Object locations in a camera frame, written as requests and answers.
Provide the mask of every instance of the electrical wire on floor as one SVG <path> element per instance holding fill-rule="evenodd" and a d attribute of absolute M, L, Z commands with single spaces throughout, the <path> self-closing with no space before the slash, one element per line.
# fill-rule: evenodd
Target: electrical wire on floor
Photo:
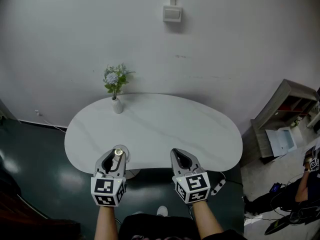
<path fill-rule="evenodd" d="M 279 218 L 249 218 L 244 216 L 246 219 L 251 219 L 251 220 L 264 220 L 264 221 L 277 221 Z"/>
<path fill-rule="evenodd" d="M 234 181 L 234 180 L 231 180 L 231 179 L 227 179 L 227 178 L 226 178 L 226 175 L 225 175 L 223 172 L 220 171 L 220 173 L 223 175 L 224 180 L 225 180 L 226 182 L 233 182 L 233 183 L 235 183 L 235 184 L 238 184 L 238 185 L 241 185 L 242 187 L 244 187 L 244 185 L 243 185 L 242 183 L 237 182 L 237 181 Z"/>
<path fill-rule="evenodd" d="M 115 221 L 116 222 L 118 222 L 119 223 L 119 225 L 121 226 L 121 222 L 120 222 L 120 220 L 118 220 L 117 218 L 115 219 Z"/>
<path fill-rule="evenodd" d="M 191 209 L 193 209 L 194 207 L 193 207 L 192 205 L 186 205 L 186 206 L 188 207 L 188 211 L 189 211 L 189 215 L 190 215 L 191 219 L 194 221 L 195 218 L 194 218 L 194 216 L 192 215 L 192 211 L 191 211 Z"/>
<path fill-rule="evenodd" d="M 50 122 L 48 122 L 48 121 L 46 121 L 46 120 L 44 120 L 44 119 L 43 119 L 43 121 L 45 121 L 47 124 L 53 126 L 54 128 L 57 128 L 57 129 L 60 130 L 61 132 L 66 133 L 64 130 L 61 130 L 60 128 L 54 126 L 52 123 L 50 123 Z"/>
<path fill-rule="evenodd" d="M 288 183 L 286 184 L 286 186 L 285 186 L 285 188 L 284 188 L 284 190 L 282 190 L 279 194 L 277 194 L 276 196 L 274 196 L 274 197 L 271 199 L 271 201 L 270 201 L 270 207 L 271 207 L 271 209 L 274 210 L 277 214 L 281 215 L 281 216 L 284 217 L 284 218 L 286 218 L 287 216 L 286 216 L 286 215 L 283 215 L 283 214 L 281 214 L 281 213 L 279 213 L 279 212 L 277 212 L 277 211 L 272 207 L 272 201 L 273 201 L 277 196 L 279 196 L 281 193 L 283 193 L 283 192 L 286 190 L 286 188 L 287 188 L 288 185 L 289 185 L 289 182 L 290 182 L 293 178 L 295 178 L 295 177 L 297 177 L 297 176 L 300 176 L 300 175 L 303 175 L 303 173 L 300 173 L 300 174 L 298 174 L 298 175 L 296 175 L 296 176 L 293 176 L 291 179 L 289 179 L 289 180 L 288 180 Z"/>
<path fill-rule="evenodd" d="M 275 211 L 277 214 L 281 215 L 282 217 L 287 218 L 289 221 L 290 221 L 290 219 L 289 219 L 286 215 L 283 215 L 283 214 L 277 212 L 277 211 L 272 207 L 272 201 L 273 201 L 273 199 L 275 199 L 277 196 L 279 196 L 281 193 L 283 193 L 283 192 L 285 191 L 285 189 L 287 188 L 287 186 L 289 185 L 289 183 L 291 184 L 290 181 L 291 181 L 293 178 L 295 178 L 295 177 L 297 177 L 297 176 L 300 176 L 300 175 L 303 175 L 303 173 L 300 173 L 300 174 L 298 174 L 298 175 L 296 175 L 296 176 L 293 176 L 291 179 L 289 179 L 289 181 L 288 181 L 287 184 L 282 184 L 282 185 L 285 186 L 284 190 L 282 190 L 279 194 L 277 194 L 276 196 L 274 196 L 274 197 L 271 199 L 271 201 L 270 201 L 270 207 L 272 208 L 272 210 Z M 301 219 L 308 219 L 308 217 L 299 217 L 298 219 L 299 219 L 299 220 L 301 220 Z M 292 223 L 290 223 L 291 226 L 298 226 L 298 225 L 301 225 L 301 224 L 303 224 L 303 223 L 299 223 L 299 224 L 292 224 Z"/>

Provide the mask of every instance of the wooden shelf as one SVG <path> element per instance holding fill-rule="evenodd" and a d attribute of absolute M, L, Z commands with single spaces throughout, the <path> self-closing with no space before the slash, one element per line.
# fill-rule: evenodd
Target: wooden shelf
<path fill-rule="evenodd" d="M 277 111 L 302 112 L 303 109 L 300 107 L 295 107 L 294 110 L 292 110 L 290 106 L 285 105 L 285 104 L 281 104 L 281 106 L 277 109 Z"/>

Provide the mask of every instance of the white marble tabletop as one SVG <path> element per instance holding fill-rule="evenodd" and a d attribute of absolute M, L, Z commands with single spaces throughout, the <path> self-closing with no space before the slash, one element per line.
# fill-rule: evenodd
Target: white marble tabletop
<path fill-rule="evenodd" d="M 224 114 L 198 102 L 164 94 L 126 94 L 116 114 L 111 98 L 82 109 L 69 124 L 64 146 L 74 167 L 92 174 L 116 145 L 130 153 L 127 170 L 170 168 L 173 148 L 195 155 L 205 170 L 223 172 L 242 155 L 242 138 Z"/>

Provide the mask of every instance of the flower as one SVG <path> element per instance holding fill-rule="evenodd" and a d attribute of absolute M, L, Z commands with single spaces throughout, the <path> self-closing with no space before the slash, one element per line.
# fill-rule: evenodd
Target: flower
<path fill-rule="evenodd" d="M 116 73 L 110 73 L 106 76 L 106 83 L 109 85 L 114 85 L 118 83 L 118 75 Z"/>

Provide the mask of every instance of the sneaker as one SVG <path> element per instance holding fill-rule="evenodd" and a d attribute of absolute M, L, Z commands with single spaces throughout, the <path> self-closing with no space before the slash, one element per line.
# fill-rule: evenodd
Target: sneaker
<path fill-rule="evenodd" d="M 168 209 L 167 207 L 161 205 L 158 210 L 156 211 L 156 215 L 157 216 L 163 216 L 163 217 L 167 217 L 168 216 Z"/>
<path fill-rule="evenodd" d="M 252 215 L 252 216 L 257 216 L 257 215 L 259 215 L 259 213 L 253 211 L 251 202 L 248 200 L 248 198 L 247 198 L 246 195 L 243 196 L 243 201 L 244 201 L 244 213 L 245 213 L 245 214 L 248 213 L 248 214 L 250 214 L 250 215 Z"/>

